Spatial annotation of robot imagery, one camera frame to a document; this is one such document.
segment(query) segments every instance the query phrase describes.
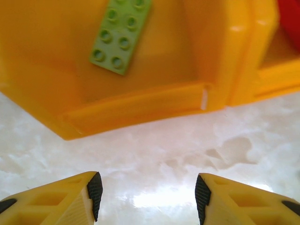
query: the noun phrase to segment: white marble floor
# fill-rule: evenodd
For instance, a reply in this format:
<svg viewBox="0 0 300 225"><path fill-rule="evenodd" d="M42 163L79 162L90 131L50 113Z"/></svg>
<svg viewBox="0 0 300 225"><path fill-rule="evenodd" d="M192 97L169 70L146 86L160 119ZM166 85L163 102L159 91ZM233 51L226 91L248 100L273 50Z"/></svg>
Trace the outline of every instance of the white marble floor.
<svg viewBox="0 0 300 225"><path fill-rule="evenodd" d="M199 224L198 173L300 201L300 93L66 142L0 94L0 199L100 171L97 224Z"/></svg>

